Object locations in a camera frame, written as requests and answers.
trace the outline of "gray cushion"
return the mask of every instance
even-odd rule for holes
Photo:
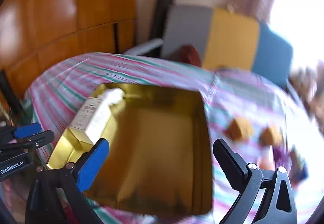
[[[193,45],[203,60],[213,9],[203,6],[176,5],[168,14],[162,58],[182,45]]]

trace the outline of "window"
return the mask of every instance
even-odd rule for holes
[[[324,61],[324,0],[275,0],[270,27],[294,47],[292,71]]]

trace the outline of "white object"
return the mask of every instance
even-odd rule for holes
[[[266,158],[269,161],[273,161],[273,150],[272,150],[272,146],[264,146],[261,149],[261,157],[262,158]]]
[[[153,49],[163,45],[163,40],[161,38],[154,38],[150,41],[142,43],[140,45],[134,46],[129,50],[125,51],[124,55],[138,56],[152,51]]]
[[[119,103],[124,95],[123,90],[116,88],[106,90],[98,98],[88,98],[73,118],[69,129],[79,141],[94,145],[111,117],[109,106]]]

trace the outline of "yellow cushion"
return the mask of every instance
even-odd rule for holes
[[[257,51],[259,28],[255,19],[215,8],[202,67],[250,70]]]

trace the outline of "blue gripper pad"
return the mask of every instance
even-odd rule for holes
[[[14,131],[14,136],[16,138],[26,138],[36,133],[40,133],[41,131],[42,131],[41,125],[38,122],[35,122],[30,125],[18,127]]]
[[[90,188],[109,153],[108,141],[103,138],[100,140],[98,145],[94,145],[95,150],[92,151],[93,148],[90,150],[90,156],[78,172],[77,186],[80,192]]]

